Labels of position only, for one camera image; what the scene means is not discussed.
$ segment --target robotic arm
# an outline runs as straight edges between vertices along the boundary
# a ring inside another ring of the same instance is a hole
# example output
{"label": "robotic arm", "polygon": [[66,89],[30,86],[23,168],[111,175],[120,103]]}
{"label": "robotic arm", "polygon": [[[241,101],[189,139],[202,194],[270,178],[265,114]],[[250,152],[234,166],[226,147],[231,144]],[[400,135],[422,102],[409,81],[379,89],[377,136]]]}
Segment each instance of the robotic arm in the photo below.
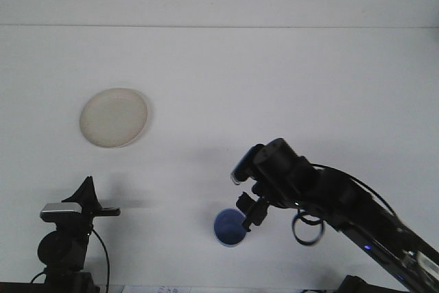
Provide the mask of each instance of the robotic arm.
{"label": "robotic arm", "polygon": [[[237,207],[246,215],[242,225],[247,231],[251,224],[262,223],[270,205],[298,209],[295,220],[320,224],[322,229],[326,222],[341,231],[410,292],[439,292],[439,253],[407,228],[388,204],[388,209],[378,204],[370,192],[379,195],[371,189],[367,192],[361,187],[364,184],[352,176],[313,165],[298,156],[285,140],[276,139],[267,145],[255,145],[232,172],[237,185],[248,178],[256,181],[252,192],[259,199],[255,201],[243,193],[237,201]],[[306,220],[306,215],[320,220]],[[312,245],[317,240],[298,241]],[[356,279],[348,276],[338,292],[378,292],[378,287],[354,290],[354,286],[359,287],[354,283]]]}

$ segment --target paper plate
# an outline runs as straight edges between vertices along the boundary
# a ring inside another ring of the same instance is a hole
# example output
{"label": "paper plate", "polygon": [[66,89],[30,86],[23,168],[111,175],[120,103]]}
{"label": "paper plate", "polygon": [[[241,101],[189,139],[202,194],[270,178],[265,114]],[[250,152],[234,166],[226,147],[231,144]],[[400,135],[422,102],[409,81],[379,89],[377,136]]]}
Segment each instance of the paper plate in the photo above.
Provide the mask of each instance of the paper plate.
{"label": "paper plate", "polygon": [[91,143],[116,148],[134,141],[145,127],[147,106],[133,89],[107,89],[82,110],[80,128]]}

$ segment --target cup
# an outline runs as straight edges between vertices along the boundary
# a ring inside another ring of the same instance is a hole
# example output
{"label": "cup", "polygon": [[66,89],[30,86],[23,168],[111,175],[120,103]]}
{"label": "cup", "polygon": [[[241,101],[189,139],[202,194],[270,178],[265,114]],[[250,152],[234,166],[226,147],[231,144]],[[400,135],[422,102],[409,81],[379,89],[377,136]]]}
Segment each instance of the cup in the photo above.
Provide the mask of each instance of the cup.
{"label": "cup", "polygon": [[215,218],[213,231],[224,246],[234,247],[246,236],[247,231],[242,227],[245,216],[237,209],[223,209]]}

